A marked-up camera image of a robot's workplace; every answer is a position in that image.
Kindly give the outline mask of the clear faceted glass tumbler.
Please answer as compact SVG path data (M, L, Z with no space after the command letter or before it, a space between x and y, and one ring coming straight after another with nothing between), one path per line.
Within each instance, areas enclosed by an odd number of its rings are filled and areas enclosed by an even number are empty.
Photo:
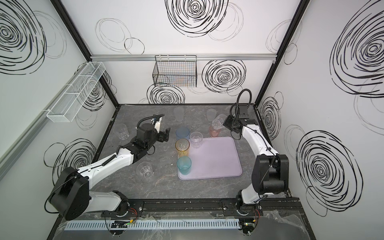
M225 114L220 114L218 115L213 121L212 121L212 127L213 129L215 130L220 130L220 129L223 129L225 126L224 126L224 123L225 123L225 120L227 119L227 115Z

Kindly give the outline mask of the amber translucent cup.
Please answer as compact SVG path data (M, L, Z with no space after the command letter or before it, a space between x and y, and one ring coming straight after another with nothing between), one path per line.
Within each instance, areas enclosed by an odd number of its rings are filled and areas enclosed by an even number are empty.
M189 155L190 142L189 140L182 138L178 139L175 143L176 150L178 152L178 157L184 157Z

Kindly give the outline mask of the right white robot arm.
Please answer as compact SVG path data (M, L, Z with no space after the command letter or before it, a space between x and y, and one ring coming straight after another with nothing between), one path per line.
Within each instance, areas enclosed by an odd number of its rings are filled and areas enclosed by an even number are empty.
M258 122L249 117L248 108L248 104L233 104L224 122L227 129L248 142L256 156L251 184L237 196L239 210L289 189L288 157L280 155L267 141Z

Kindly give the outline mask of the blue translucent tall cup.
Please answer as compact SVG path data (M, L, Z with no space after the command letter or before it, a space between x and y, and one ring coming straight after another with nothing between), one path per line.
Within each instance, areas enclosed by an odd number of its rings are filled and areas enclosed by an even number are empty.
M178 139L189 139L190 130L186 127L179 127L176 130L176 136Z

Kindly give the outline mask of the teal translucent cup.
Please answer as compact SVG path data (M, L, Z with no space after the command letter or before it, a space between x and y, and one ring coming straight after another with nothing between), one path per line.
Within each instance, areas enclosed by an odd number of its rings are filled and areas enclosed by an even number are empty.
M177 160L177 167L182 175L188 175L191 171L192 160L188 156L182 156Z

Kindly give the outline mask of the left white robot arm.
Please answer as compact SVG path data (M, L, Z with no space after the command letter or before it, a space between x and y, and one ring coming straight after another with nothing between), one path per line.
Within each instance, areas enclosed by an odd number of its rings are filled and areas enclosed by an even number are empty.
M167 142L170 129L160 130L162 118L163 115L155 115L140 120L136 127L136 136L128 144L118 147L116 152L108 157L78 169L73 167L64 169L46 203L51 204L56 213L67 221L92 212L110 212L117 217L124 217L132 209L123 193L93 192L91 189L116 171L148 155L156 142Z

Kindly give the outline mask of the lilac plastic tray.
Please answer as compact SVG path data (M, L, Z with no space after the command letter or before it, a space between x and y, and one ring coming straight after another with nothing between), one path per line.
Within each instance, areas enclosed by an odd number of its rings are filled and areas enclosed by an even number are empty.
M181 180L238 177L243 173L235 141L231 137L205 138L200 148L190 148L191 171L178 173Z

